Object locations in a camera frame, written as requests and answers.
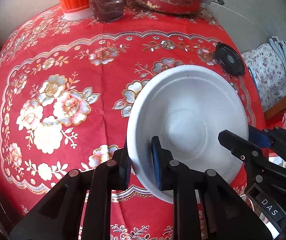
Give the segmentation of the white foam bowl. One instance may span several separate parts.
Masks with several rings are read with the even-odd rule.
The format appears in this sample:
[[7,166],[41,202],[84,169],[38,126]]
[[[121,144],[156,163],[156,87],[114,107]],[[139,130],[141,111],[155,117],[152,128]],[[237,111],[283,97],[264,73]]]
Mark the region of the white foam bowl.
[[160,191],[156,184],[151,154],[156,136],[189,168],[213,169],[233,182],[242,162],[219,143],[223,130],[243,139],[249,135],[243,104],[223,77],[193,65],[161,72],[140,91],[128,120],[127,150],[138,180],[155,197],[173,201],[172,191]]

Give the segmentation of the black round lid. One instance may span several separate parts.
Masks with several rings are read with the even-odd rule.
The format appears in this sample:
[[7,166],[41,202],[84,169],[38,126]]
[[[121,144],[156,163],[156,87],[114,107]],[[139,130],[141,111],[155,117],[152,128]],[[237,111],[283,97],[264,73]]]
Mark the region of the black round lid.
[[218,42],[214,58],[227,74],[231,76],[245,75],[245,64],[240,55],[231,46]]

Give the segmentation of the red floral tablecloth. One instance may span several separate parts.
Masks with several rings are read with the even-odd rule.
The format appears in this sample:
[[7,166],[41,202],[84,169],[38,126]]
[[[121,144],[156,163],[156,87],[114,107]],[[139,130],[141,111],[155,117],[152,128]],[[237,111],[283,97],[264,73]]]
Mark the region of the red floral tablecloth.
[[221,73],[217,42],[233,44],[207,11],[182,18],[132,5],[109,24],[69,22],[55,7],[15,31],[0,54],[0,200],[9,215],[28,213],[71,169],[110,159],[156,74],[188,63]]

